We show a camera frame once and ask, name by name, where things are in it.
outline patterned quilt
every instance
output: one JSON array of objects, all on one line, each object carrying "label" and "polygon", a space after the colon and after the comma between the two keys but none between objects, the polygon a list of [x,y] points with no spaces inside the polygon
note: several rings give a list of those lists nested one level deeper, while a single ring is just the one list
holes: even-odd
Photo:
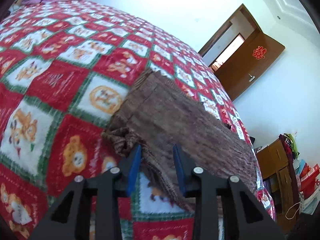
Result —
[{"label": "patterned quilt", "polygon": [[[145,68],[174,79],[250,144],[202,58],[143,19],[70,1],[23,6],[1,22],[0,215],[19,239],[28,238],[75,176],[95,177],[117,164],[100,133]],[[274,217],[257,174],[256,196]],[[132,197],[119,200],[119,212],[124,240],[191,239],[194,214],[149,187],[142,173]],[[219,228],[222,239],[222,220]]]}]

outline screw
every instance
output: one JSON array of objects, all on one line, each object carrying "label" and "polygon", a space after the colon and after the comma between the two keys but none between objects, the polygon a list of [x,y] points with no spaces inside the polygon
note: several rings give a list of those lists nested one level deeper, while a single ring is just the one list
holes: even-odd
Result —
[{"label": "screw", "polygon": [[75,182],[81,182],[83,181],[84,177],[81,175],[75,176]]},{"label": "screw", "polygon": [[230,177],[230,180],[231,180],[231,182],[233,182],[233,183],[237,183],[237,182],[239,182],[239,177],[236,176],[236,175],[232,175],[232,176]]},{"label": "screw", "polygon": [[118,167],[113,167],[113,168],[110,169],[110,172],[111,172],[112,174],[117,174],[117,173],[120,172],[120,169],[119,169]]},{"label": "screw", "polygon": [[195,167],[193,169],[193,172],[196,174],[201,174],[203,172],[203,169],[201,167]]}]

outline string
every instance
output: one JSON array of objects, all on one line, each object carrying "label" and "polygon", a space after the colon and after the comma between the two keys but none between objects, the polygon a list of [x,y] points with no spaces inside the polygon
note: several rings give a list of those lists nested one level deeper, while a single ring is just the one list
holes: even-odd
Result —
[{"label": "string", "polygon": [[[297,211],[295,212],[295,214],[293,215],[292,218],[287,218],[287,214],[288,214],[289,210],[292,209],[296,204],[299,204],[299,208],[297,209]],[[285,214],[285,218],[286,218],[286,219],[289,219],[289,220],[290,220],[290,219],[293,219],[293,218],[296,216],[296,213],[299,211],[301,204],[302,204],[302,202],[300,201],[300,202],[298,202],[298,203],[295,203],[291,208],[289,208],[288,211],[287,211],[287,213]]]}]

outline brown knit cloth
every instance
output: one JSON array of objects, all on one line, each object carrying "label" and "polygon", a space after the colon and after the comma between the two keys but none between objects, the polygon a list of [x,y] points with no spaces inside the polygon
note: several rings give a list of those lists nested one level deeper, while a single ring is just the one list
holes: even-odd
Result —
[{"label": "brown knit cloth", "polygon": [[237,174],[252,193],[256,191],[256,162],[250,146],[159,72],[141,74],[102,136],[121,156],[140,143],[141,169],[151,185],[185,210],[194,211],[195,200],[179,191],[172,157],[175,143],[211,174],[222,178]]}]

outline ceiling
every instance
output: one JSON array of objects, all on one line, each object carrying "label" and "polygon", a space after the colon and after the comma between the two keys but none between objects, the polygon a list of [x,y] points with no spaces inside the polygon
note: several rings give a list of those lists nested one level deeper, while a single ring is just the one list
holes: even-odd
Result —
[{"label": "ceiling", "polygon": [[275,20],[320,47],[320,34],[299,0],[264,0]]}]

